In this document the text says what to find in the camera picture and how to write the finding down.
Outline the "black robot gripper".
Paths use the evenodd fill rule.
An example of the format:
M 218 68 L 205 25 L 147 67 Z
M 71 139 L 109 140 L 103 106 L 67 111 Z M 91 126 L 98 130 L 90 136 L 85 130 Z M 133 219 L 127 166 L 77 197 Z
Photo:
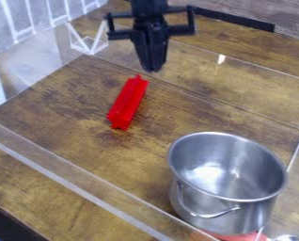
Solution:
M 139 56 L 142 68 L 151 72 L 159 71 L 167 56 L 169 38 L 195 33 L 194 9 L 190 6 L 170 6 L 167 0 L 131 0 L 131 10 L 107 13 L 109 39 L 131 39 Z M 166 14 L 187 13 L 187 24 L 170 25 Z M 114 19 L 133 18 L 131 29 L 117 30 Z M 154 41 L 154 65 L 150 54 L 149 40 Z

